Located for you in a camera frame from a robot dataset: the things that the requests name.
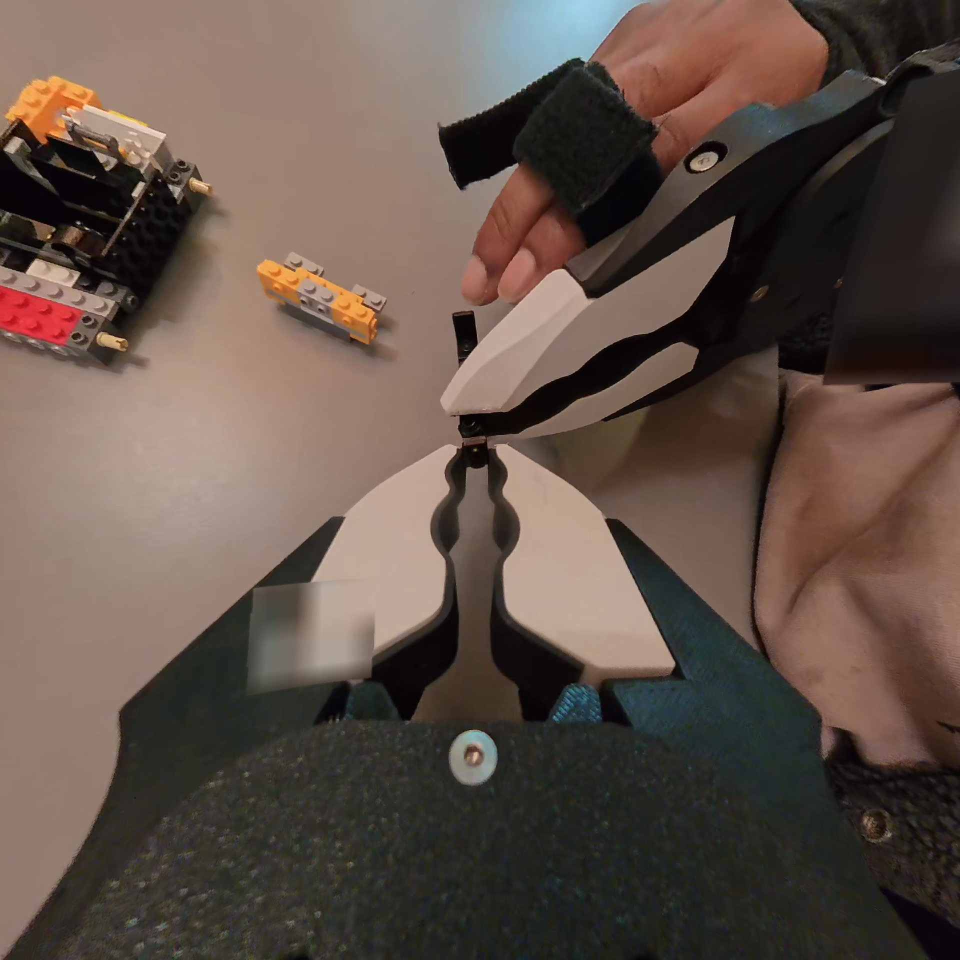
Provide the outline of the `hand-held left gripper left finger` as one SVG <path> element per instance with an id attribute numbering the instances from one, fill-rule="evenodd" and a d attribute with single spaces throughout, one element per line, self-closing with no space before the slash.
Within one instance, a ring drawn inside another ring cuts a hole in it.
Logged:
<path id="1" fill-rule="evenodd" d="M 314 582 L 362 581 L 374 612 L 373 654 L 404 642 L 440 613 L 447 560 L 431 522 L 451 492 L 448 444 L 393 474 L 343 517 Z"/>

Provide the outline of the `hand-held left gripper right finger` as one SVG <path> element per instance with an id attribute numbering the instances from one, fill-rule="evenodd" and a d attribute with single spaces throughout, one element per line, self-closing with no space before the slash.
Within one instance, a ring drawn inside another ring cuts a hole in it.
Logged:
<path id="1" fill-rule="evenodd" d="M 675 659 L 602 511 L 505 443 L 490 454 L 489 479 L 501 671 L 518 685 L 669 676 Z"/>

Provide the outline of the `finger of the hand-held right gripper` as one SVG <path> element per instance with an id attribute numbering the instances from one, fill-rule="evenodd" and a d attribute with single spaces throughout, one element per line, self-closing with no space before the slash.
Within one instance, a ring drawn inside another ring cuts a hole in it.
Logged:
<path id="1" fill-rule="evenodd" d="M 635 335 L 601 349 L 570 374 L 511 409 L 480 415 L 486 437 L 533 438 L 592 426 L 690 373 L 699 350 L 665 333 Z"/>
<path id="2" fill-rule="evenodd" d="M 615 342 L 680 318 L 721 266 L 735 218 L 596 298 L 554 270 L 478 343 L 441 395 L 450 416 L 511 410 Z"/>

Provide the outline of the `long black orange brick strip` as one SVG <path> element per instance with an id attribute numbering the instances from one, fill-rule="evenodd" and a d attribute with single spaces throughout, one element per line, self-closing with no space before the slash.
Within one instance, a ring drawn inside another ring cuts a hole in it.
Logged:
<path id="1" fill-rule="evenodd" d="M 456 311 L 452 314 L 451 319 L 456 340 L 458 366 L 461 367 L 478 344 L 475 314 L 473 310 Z M 486 445 L 487 440 L 483 424 L 476 415 L 460 414 L 458 429 L 464 449 Z"/>

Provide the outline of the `grey desk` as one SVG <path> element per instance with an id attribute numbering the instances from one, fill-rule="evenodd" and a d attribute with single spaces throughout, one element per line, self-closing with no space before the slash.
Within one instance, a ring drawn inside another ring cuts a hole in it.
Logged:
<path id="1" fill-rule="evenodd" d="M 2 104 L 59 75 L 213 197 L 109 369 L 2 344 L 2 954 L 86 839 L 117 714 L 328 517 L 456 439 L 450 313 L 501 180 L 440 124 L 634 2 L 2 2 Z M 386 298 L 363 345 L 267 297 L 290 253 Z"/>

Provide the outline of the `person's right hand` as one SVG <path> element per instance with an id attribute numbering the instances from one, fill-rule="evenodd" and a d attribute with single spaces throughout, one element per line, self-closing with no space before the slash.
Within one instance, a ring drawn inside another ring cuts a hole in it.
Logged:
<path id="1" fill-rule="evenodd" d="M 591 56 L 653 121 L 664 174 L 743 107 L 779 107 L 818 90 L 828 58 L 825 38 L 786 1 L 635 6 Z M 513 306 L 585 246 L 551 187 L 520 163 L 476 235 L 462 297 L 472 306 L 498 299 Z"/>

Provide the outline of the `orange grey brick assembly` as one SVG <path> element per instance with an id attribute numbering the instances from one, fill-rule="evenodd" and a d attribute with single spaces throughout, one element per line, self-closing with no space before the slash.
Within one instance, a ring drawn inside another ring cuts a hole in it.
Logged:
<path id="1" fill-rule="evenodd" d="M 256 275 L 267 298 L 293 309 L 315 329 L 370 346 L 386 297 L 361 285 L 348 290 L 326 279 L 324 271 L 292 251 L 282 262 L 261 261 Z"/>

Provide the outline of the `pink sweatshirt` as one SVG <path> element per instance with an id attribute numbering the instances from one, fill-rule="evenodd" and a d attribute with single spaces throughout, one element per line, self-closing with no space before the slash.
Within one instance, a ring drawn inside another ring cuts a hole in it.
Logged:
<path id="1" fill-rule="evenodd" d="M 959 412 L 950 386 L 784 373 L 753 609 L 772 665 L 877 766 L 958 768 Z"/>

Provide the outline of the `black brick car chassis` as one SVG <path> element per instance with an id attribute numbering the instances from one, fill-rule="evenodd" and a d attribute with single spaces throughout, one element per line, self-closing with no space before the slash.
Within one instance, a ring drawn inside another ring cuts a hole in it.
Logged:
<path id="1" fill-rule="evenodd" d="M 212 187 L 165 133 L 66 78 L 31 80 L 3 120 L 2 339 L 111 366 Z"/>

